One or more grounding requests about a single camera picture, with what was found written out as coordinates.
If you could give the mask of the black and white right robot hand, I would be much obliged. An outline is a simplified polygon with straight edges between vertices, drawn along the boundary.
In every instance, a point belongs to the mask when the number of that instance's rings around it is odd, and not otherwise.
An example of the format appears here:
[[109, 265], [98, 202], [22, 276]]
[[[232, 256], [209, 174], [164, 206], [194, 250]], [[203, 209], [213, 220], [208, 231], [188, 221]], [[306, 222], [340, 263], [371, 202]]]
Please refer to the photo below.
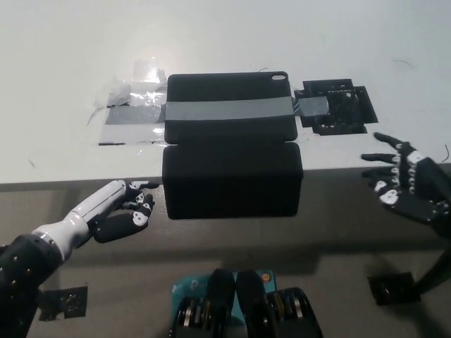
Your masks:
[[361, 155], [364, 161], [387, 164], [362, 173], [381, 205], [419, 223], [447, 225], [450, 222], [450, 176], [409, 142], [380, 132], [373, 136], [395, 150], [393, 154]]

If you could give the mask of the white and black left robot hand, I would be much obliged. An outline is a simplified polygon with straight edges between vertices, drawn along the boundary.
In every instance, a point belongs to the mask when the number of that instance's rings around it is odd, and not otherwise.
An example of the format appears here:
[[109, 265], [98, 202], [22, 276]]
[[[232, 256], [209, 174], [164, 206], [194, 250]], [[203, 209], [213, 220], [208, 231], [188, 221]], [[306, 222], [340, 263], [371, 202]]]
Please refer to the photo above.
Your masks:
[[90, 239], [101, 244], [143, 231], [149, 224], [159, 185], [150, 181], [114, 180], [88, 196], [63, 220], [32, 231], [58, 250], [63, 262]]

